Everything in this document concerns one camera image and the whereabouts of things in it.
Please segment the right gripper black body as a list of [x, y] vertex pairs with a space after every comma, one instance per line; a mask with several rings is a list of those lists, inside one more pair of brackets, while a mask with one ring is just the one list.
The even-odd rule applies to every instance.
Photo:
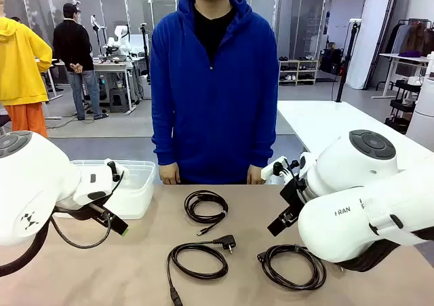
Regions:
[[285, 215], [300, 214], [300, 211], [306, 203], [302, 194], [306, 187], [307, 186], [304, 179], [299, 179], [297, 176], [295, 176], [281, 190], [280, 196], [288, 204], [288, 207], [283, 211]]

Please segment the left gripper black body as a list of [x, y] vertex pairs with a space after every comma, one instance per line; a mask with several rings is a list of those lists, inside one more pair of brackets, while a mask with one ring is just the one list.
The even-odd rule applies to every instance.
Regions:
[[84, 220], [94, 219], [100, 223], [109, 223], [112, 220], [112, 212], [95, 203], [85, 205], [80, 209]]

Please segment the black power cable round plug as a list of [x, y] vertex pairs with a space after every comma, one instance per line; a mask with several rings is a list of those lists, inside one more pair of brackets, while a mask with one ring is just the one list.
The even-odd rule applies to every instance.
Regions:
[[[170, 289], [170, 298], [172, 300], [173, 306], [183, 306], [183, 304], [172, 281], [172, 277], [170, 273], [171, 263], [173, 263], [184, 274], [197, 280], [217, 280], [223, 278], [229, 272], [229, 265], [224, 255], [221, 252], [217, 251], [216, 249], [212, 248], [211, 245], [219, 245], [224, 250], [228, 250], [232, 254], [233, 248], [236, 246], [236, 241], [233, 235], [224, 235], [222, 237], [219, 237], [211, 241], [189, 242], [189, 243], [177, 245], [169, 252], [166, 259], [166, 275], [167, 275], [167, 282]], [[184, 252], [186, 250], [196, 250], [211, 255], [221, 263], [222, 267], [218, 271], [212, 273], [200, 273], [200, 272], [190, 270], [184, 267], [178, 261], [178, 255], [181, 252]]]

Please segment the person's right forearm blue sleeve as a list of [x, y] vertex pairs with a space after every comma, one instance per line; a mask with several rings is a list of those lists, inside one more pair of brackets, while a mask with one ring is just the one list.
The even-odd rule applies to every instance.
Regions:
[[152, 109], [154, 153], [158, 164], [167, 166], [175, 162], [172, 132], [174, 129], [174, 112], [170, 109]]

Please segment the person's right hand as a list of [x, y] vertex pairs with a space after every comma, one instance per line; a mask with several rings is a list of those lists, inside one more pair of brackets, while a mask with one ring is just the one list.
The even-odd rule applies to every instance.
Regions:
[[180, 184], [180, 171], [177, 163], [159, 166], [159, 177], [164, 185]]

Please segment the clear plastic storage container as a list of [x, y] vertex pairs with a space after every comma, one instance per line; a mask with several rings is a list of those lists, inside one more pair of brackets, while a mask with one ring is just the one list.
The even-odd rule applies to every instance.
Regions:
[[152, 200], [156, 165], [151, 161], [114, 160], [130, 170], [128, 179], [113, 182], [104, 160], [63, 161], [50, 179], [56, 187], [57, 207], [72, 216], [95, 203], [123, 220], [144, 216]]

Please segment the large white table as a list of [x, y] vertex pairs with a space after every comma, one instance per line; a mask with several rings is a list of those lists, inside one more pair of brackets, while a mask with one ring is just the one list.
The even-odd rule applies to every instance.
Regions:
[[306, 150], [315, 155], [344, 133], [371, 130], [393, 143], [399, 170], [406, 170], [426, 158], [434, 157], [434, 152], [347, 102], [280, 100], [277, 109]]

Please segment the person in blue hoodie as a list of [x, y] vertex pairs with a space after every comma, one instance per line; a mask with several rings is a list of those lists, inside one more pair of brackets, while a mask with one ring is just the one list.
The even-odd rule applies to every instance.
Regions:
[[155, 27], [152, 109], [174, 112], [184, 185], [247, 185], [258, 114], [276, 109], [279, 61], [270, 24], [246, 0], [178, 0]]

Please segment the grey step stool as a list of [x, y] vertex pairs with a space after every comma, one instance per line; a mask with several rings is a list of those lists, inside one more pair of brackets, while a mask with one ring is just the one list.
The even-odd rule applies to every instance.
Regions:
[[126, 88], [112, 88], [109, 90], [109, 109], [112, 113], [127, 113], [130, 104]]

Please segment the black equipment cases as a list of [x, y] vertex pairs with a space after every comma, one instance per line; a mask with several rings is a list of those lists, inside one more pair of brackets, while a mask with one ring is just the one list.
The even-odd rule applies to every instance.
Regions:
[[339, 75], [342, 66], [343, 49], [337, 48], [334, 42], [327, 42], [320, 53], [319, 69], [333, 75]]

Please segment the background workbench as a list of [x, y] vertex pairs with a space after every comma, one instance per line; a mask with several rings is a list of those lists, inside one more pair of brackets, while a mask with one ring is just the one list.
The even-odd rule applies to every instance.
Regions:
[[[99, 61], [94, 63], [94, 72], [100, 90], [100, 108], [105, 113], [105, 107], [110, 106], [109, 90], [112, 88], [126, 88], [130, 111], [124, 113], [129, 115], [132, 113], [137, 104], [145, 99], [143, 92], [144, 86], [140, 83], [141, 77], [137, 72], [136, 62], [132, 61]], [[92, 110], [92, 103], [86, 87], [82, 89], [83, 106], [88, 104]]]

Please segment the large white cylinder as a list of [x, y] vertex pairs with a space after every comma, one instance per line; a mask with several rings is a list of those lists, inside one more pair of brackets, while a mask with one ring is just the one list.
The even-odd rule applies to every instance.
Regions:
[[406, 136], [434, 152], [434, 77], [425, 77]]

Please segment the person in black jacket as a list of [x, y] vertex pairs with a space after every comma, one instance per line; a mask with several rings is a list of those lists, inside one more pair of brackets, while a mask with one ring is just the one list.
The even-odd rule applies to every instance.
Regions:
[[79, 9], [75, 4], [65, 3], [62, 8], [64, 20], [54, 29], [54, 54], [66, 67], [71, 85], [77, 119], [85, 119], [82, 89], [86, 87], [92, 103], [94, 119], [109, 115], [100, 108], [100, 90], [91, 57], [92, 46], [86, 29], [78, 23]]

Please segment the white desk with thin legs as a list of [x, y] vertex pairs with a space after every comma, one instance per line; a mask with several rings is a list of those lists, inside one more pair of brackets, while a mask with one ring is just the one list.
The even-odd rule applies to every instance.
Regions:
[[388, 95], [387, 92], [391, 89], [391, 78], [393, 75], [395, 75], [395, 71], [398, 64], [404, 64], [407, 66], [415, 67], [417, 75], [426, 75], [426, 74], [429, 75], [430, 73], [430, 71], [428, 71], [428, 68], [429, 68], [429, 63], [432, 60], [428, 59], [425, 56], [415, 58], [415, 57], [400, 56], [399, 54], [385, 54], [385, 53], [379, 54], [379, 56], [382, 56], [389, 60], [389, 67], [387, 70], [387, 77], [385, 80], [382, 94], [380, 96], [372, 96], [372, 99], [379, 100], [379, 99], [393, 98], [393, 96]]

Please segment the clothes rack with garments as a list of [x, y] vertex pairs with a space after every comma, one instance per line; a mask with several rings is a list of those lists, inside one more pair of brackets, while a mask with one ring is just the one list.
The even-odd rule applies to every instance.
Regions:
[[384, 53], [418, 50], [421, 56], [434, 52], [434, 22], [427, 19], [400, 20], [392, 29]]

